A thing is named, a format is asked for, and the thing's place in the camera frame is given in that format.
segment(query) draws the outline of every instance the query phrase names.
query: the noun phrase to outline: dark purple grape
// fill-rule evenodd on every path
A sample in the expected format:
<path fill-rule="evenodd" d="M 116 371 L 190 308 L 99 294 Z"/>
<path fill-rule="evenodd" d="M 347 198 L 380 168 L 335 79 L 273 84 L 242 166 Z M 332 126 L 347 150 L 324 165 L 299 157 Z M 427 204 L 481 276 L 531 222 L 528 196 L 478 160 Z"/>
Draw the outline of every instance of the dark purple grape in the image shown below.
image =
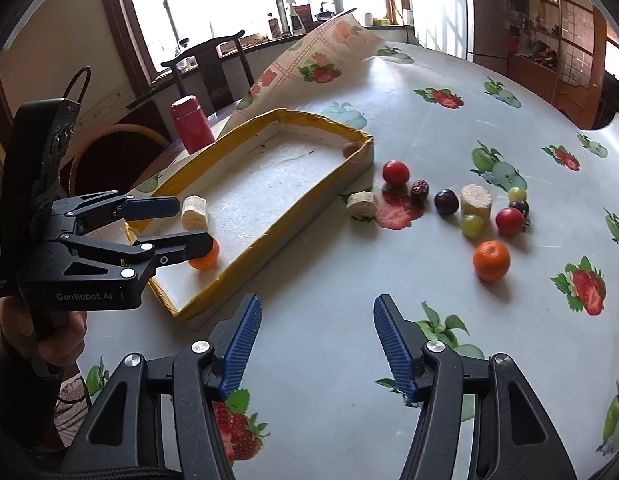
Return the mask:
<path fill-rule="evenodd" d="M 433 199 L 436 211 L 441 216 L 453 215 L 459 209 L 459 199 L 451 189 L 443 189 Z"/>
<path fill-rule="evenodd" d="M 525 218 L 529 216 L 529 204 L 526 200 L 517 200 L 516 202 L 510 202 L 509 206 L 513 207 L 514 209 L 518 209 L 518 211 L 523 213 L 523 216 Z"/>

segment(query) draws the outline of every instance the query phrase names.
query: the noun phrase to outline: blue gripper pad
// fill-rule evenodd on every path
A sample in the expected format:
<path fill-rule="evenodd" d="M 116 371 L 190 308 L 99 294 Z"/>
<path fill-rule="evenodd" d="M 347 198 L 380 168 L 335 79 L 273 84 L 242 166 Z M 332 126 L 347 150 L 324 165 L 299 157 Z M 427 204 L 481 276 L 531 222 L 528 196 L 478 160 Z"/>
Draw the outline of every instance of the blue gripper pad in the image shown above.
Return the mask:
<path fill-rule="evenodd" d="M 224 399 L 240 386 L 245 366 L 248 364 L 256 334 L 261 326 L 261 300 L 258 296 L 247 295 L 243 303 L 238 307 L 237 313 L 230 322 L 238 321 L 238 327 L 234 332 L 232 341 L 224 351 L 222 362 L 222 380 L 219 386 L 221 396 Z"/>
<path fill-rule="evenodd" d="M 383 297 L 379 296 L 376 298 L 376 301 L 374 301 L 374 326 L 381 339 L 385 357 L 387 357 L 387 362 L 389 363 L 389 368 L 391 368 L 397 388 L 410 401 L 414 402 L 418 388 L 414 380 L 413 359 L 395 322 L 396 315 L 400 319 L 402 319 L 402 316 L 398 313 L 396 305 L 392 304 L 391 307 L 396 310 L 394 316 L 390 314 L 388 305 L 385 304 Z"/>

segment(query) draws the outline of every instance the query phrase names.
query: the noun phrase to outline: round table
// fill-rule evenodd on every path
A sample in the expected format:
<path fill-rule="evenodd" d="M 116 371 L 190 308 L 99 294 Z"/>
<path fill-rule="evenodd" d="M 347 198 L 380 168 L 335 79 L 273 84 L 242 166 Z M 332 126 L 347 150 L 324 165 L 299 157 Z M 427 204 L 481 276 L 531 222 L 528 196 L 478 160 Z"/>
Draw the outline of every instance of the round table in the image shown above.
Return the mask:
<path fill-rule="evenodd" d="M 90 313 L 81 370 L 101 355 L 113 371 L 132 351 L 175 354 L 253 292 L 263 322 L 241 387 L 250 391 L 248 415 L 258 412 L 270 434 L 254 458 L 235 463 L 236 478 L 399 478 L 419 409 L 377 383 L 391 377 L 372 317 L 375 298 L 387 293 L 406 319 L 436 317 L 423 302 L 442 324 L 456 315 L 466 330 L 447 333 L 457 345 L 485 358 L 512 356 L 578 477 L 588 478 L 619 446 L 614 421 L 604 428 L 610 403 L 619 403 L 619 116 L 581 132 L 522 86 L 419 46 L 388 43 L 356 66 L 327 84 L 305 79 L 308 92 L 290 93 L 285 104 L 374 136 L 376 164 L 350 191 L 375 186 L 383 199 L 382 165 L 400 159 L 411 180 L 430 185 L 426 212 L 390 229 L 350 219 L 335 200 L 197 332 L 149 289 L 138 310 Z M 493 217 L 508 205 L 499 186 L 516 174 L 475 164 L 479 141 L 528 186 L 524 234 L 501 238 L 492 227 L 469 240 L 460 213 L 443 219 L 433 208 L 433 193 L 467 184 L 493 195 Z M 472 266 L 475 246 L 489 239 L 504 241 L 512 256 L 507 276 L 491 284 Z M 164 428 L 168 465 L 177 467 L 167 419 Z M 467 477 L 472 431 L 469 418 L 455 479 Z"/>

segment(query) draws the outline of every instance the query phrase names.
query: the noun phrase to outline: fruit-patterned tablecloth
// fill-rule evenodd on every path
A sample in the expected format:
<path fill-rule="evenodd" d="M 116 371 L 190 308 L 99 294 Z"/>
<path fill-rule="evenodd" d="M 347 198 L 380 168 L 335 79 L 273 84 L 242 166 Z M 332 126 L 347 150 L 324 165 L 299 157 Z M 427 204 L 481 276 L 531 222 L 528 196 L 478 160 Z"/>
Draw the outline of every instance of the fruit-patterned tablecloth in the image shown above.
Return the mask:
<path fill-rule="evenodd" d="M 396 393 L 374 329 L 372 306 L 382 293 L 460 354 L 510 354 L 579 478 L 607 463 L 619 448 L 619 116 L 602 130 L 580 131 L 505 77 L 386 43 L 351 16 L 276 60 L 224 132 L 278 107 L 372 134 L 375 167 L 350 191 L 371 189 L 381 203 L 376 221 L 358 222 L 336 200 L 244 287 L 264 311 L 244 390 L 219 413 L 230 445 L 246 443 L 234 449 L 237 479 L 400 477 L 419 408 Z M 407 190 L 382 188 L 390 159 L 407 164 L 410 182 L 429 183 L 426 206 L 414 206 Z M 438 216 L 432 195 L 467 184 L 493 195 L 493 218 L 508 205 L 510 187 L 525 188 L 526 232 L 501 238 L 488 228 L 472 241 L 459 230 L 460 213 Z M 486 284 L 472 255 L 490 239 L 506 243 L 512 265 L 503 280 Z M 90 314 L 81 369 L 103 355 L 97 390 L 104 382 L 97 379 L 127 352 L 174 353 L 211 325 L 197 333 L 179 326 L 146 291 L 138 311 Z M 467 476 L 471 397 L 462 413 L 455 479 Z M 246 421 L 252 433 L 233 436 Z M 169 432 L 166 445 L 174 466 Z"/>

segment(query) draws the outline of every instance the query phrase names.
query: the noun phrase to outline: beige wall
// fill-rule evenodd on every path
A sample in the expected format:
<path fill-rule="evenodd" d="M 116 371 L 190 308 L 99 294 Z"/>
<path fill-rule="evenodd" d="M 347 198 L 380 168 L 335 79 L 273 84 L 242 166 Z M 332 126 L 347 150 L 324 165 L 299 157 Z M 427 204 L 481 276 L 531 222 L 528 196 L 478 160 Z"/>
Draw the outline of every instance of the beige wall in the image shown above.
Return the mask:
<path fill-rule="evenodd" d="M 125 106 L 134 100 L 134 93 L 102 1 L 46 0 L 10 49 L 0 54 L 0 76 L 12 113 L 23 102 L 62 96 L 84 65 L 91 66 L 92 79 L 73 141 L 100 125 L 119 121 L 128 112 Z M 75 91 L 80 91 L 80 84 Z"/>

